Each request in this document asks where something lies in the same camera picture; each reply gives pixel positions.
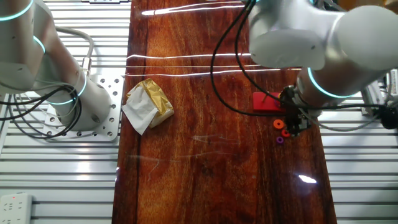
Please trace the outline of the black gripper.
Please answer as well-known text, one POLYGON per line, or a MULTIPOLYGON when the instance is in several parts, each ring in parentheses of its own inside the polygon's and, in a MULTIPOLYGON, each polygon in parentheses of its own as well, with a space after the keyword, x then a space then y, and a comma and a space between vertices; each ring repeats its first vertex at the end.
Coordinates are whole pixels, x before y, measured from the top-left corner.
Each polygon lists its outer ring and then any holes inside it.
POLYGON ((308 105, 302 101, 298 89, 293 85, 284 87, 279 99, 286 112, 284 118, 286 131, 291 136, 299 136, 301 132, 308 129, 310 123, 308 105))

